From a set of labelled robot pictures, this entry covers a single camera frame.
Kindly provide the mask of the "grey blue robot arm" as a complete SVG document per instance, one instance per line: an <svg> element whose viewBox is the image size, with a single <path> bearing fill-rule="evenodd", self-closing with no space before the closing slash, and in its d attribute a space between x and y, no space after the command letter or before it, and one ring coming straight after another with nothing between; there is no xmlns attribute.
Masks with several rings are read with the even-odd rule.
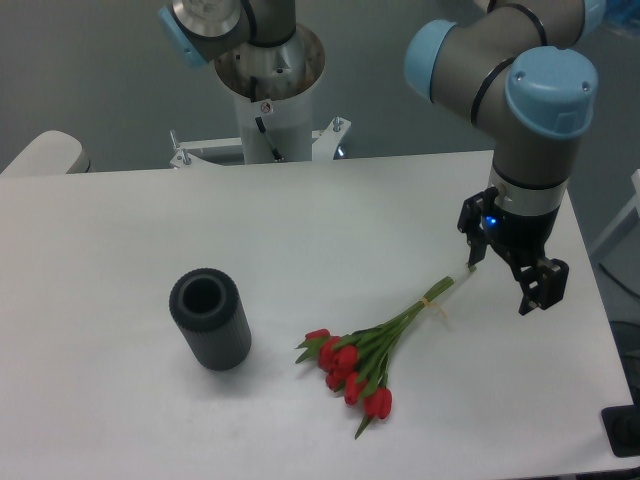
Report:
<svg viewBox="0 0 640 480"><path fill-rule="evenodd" d="M495 141L487 188L463 203L457 227L471 264L493 250L509 265L521 314L564 296L568 265L547 257L545 244L598 89L574 45L604 10L601 1L491 1L470 26L427 23L404 57L415 92ZM168 1L159 20L184 59L213 65L233 96L246 163L334 158L347 123L312 133L310 93L325 51L294 2Z"/></svg>

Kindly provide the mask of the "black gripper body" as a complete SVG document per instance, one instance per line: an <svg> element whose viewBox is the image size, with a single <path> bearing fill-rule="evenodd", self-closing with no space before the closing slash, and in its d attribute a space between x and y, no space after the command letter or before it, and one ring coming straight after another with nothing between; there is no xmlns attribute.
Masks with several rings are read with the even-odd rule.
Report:
<svg viewBox="0 0 640 480"><path fill-rule="evenodd" d="M482 218L482 227L492 249L510 266L532 266L545 257L558 211L521 216L492 206Z"/></svg>

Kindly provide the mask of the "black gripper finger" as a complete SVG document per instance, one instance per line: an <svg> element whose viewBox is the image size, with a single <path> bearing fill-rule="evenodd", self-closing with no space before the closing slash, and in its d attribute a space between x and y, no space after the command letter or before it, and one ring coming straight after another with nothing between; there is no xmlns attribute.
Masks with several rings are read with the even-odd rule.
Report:
<svg viewBox="0 0 640 480"><path fill-rule="evenodd" d="M463 202L457 228L466 235L470 248L468 265L476 265L485 258L488 240L483 221L492 213L498 196L499 189L491 186Z"/></svg>
<svg viewBox="0 0 640 480"><path fill-rule="evenodd" d="M527 315L534 309L546 310L564 298L569 265L544 255L518 258L516 281L522 290L518 313Z"/></svg>

